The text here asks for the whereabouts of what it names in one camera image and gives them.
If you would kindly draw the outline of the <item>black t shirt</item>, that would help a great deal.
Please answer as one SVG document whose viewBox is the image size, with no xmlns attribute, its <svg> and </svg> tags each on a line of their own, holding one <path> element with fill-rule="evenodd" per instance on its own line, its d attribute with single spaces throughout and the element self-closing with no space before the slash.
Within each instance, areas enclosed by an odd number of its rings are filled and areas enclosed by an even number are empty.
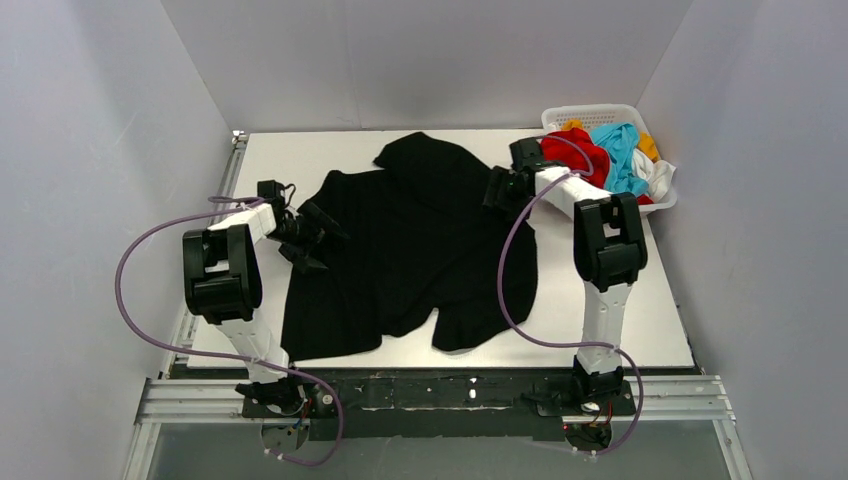
<svg viewBox="0 0 848 480">
<path fill-rule="evenodd" d="M 431 344 L 454 352 L 510 328 L 496 292 L 512 226 L 483 206 L 490 168 L 422 132 L 385 145 L 371 171 L 329 172 L 312 202 L 350 236 L 313 252 L 328 270 L 294 272 L 282 345 L 295 361 L 377 349 L 437 319 Z M 525 322 L 538 286 L 534 229 L 522 224 L 503 276 L 506 308 Z"/>
</svg>

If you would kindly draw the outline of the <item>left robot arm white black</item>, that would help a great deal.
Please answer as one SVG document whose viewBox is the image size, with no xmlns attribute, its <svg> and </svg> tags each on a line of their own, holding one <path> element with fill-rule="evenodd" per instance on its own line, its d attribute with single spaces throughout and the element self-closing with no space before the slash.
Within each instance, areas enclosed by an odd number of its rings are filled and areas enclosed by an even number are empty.
<svg viewBox="0 0 848 480">
<path fill-rule="evenodd" d="M 303 382 L 289 374 L 292 362 L 261 307 L 263 286 L 255 252 L 263 240 L 278 242 L 279 253 L 301 274 L 321 273 L 314 257 L 327 239 L 346 240 L 340 224 L 311 201 L 290 206 L 292 184 L 263 180 L 239 212 L 182 237 L 183 277 L 188 310 L 214 326 L 245 364 L 248 383 L 236 387 L 247 400 L 274 413 L 293 416 L 307 403 Z"/>
</svg>

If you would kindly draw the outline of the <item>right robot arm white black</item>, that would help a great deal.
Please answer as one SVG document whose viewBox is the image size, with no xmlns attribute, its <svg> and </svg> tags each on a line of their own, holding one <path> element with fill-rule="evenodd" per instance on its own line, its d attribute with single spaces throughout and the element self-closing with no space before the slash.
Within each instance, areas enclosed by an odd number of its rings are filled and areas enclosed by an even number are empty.
<svg viewBox="0 0 848 480">
<path fill-rule="evenodd" d="M 589 183 L 595 166 L 576 143 L 562 144 L 580 155 L 585 164 L 573 168 L 544 156 L 544 136 L 510 144 L 512 165 L 491 171 L 485 207 L 502 212 L 512 226 L 502 247 L 496 274 L 501 312 L 512 329 L 503 292 L 503 276 L 511 243 L 534 205 L 545 200 L 573 222 L 573 258 L 584 282 L 582 338 L 571 343 L 576 353 L 564 400 L 577 408 L 607 406 L 625 394 L 621 350 L 625 306 L 648 252 L 637 198 L 610 193 Z"/>
</svg>

